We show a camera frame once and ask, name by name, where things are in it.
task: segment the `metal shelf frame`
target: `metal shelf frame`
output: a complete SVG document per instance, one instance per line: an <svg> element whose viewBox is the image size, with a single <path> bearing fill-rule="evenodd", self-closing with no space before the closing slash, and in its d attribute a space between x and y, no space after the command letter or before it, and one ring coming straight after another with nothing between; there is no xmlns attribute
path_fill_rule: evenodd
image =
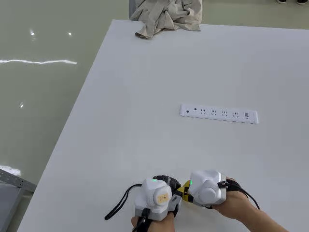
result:
<svg viewBox="0 0 309 232"><path fill-rule="evenodd" d="M0 169L0 232L6 232L25 191L34 193L36 185Z"/></svg>

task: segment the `human hand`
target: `human hand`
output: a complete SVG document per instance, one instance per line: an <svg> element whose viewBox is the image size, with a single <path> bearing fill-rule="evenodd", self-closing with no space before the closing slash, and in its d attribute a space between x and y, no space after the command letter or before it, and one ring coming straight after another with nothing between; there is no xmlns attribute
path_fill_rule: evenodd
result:
<svg viewBox="0 0 309 232"><path fill-rule="evenodd" d="M133 217L131 223L133 227L136 227L139 218ZM162 221L152 221L148 232L175 232L174 229L174 214L172 212L168 213L165 219Z"/></svg>
<svg viewBox="0 0 309 232"><path fill-rule="evenodd" d="M237 220L240 220L248 210L255 209L247 196L239 191L227 192L226 201L222 204L213 205L212 207L223 216Z"/></svg>

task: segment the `power strip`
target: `power strip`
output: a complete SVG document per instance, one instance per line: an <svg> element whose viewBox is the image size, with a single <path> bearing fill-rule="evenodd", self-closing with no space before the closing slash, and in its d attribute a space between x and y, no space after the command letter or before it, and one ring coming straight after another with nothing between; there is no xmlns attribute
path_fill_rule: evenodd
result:
<svg viewBox="0 0 309 232"><path fill-rule="evenodd" d="M216 119L231 122L245 122L258 124L257 112L253 110L227 109L192 104L180 106L180 116Z"/></svg>

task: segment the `beige cloth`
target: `beige cloth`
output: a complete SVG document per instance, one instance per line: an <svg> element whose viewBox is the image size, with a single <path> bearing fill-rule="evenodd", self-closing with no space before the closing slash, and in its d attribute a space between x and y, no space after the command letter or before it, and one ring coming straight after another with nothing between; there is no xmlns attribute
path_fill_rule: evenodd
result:
<svg viewBox="0 0 309 232"><path fill-rule="evenodd" d="M202 0L136 0L136 11L130 20L145 24L135 34L146 39L164 29L200 31Z"/></svg>

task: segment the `gray floor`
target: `gray floor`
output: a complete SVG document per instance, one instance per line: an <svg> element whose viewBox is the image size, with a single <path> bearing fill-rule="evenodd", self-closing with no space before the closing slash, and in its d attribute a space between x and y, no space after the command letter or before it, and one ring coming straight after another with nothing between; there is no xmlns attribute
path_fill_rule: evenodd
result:
<svg viewBox="0 0 309 232"><path fill-rule="evenodd" d="M110 21L127 12L128 0L1 1L0 165L38 183ZM203 23L309 29L309 4L205 0Z"/></svg>

